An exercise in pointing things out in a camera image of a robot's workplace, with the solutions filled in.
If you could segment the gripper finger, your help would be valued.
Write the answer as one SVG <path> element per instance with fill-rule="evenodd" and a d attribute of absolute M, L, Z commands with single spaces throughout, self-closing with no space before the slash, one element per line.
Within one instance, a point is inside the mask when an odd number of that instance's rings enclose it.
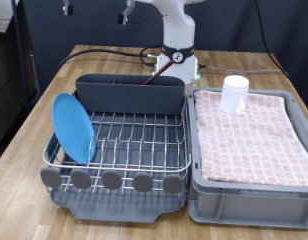
<path fill-rule="evenodd" d="M 62 2 L 64 4 L 64 6 L 63 6 L 64 14 L 65 15 L 72 15 L 74 6 L 69 3 L 69 0 L 62 0 Z"/>
<path fill-rule="evenodd" d="M 135 8 L 135 0 L 127 0 L 126 1 L 126 8 L 123 10 L 122 13 L 118 15 L 118 23 L 125 25 L 128 21 L 128 16 Z"/>

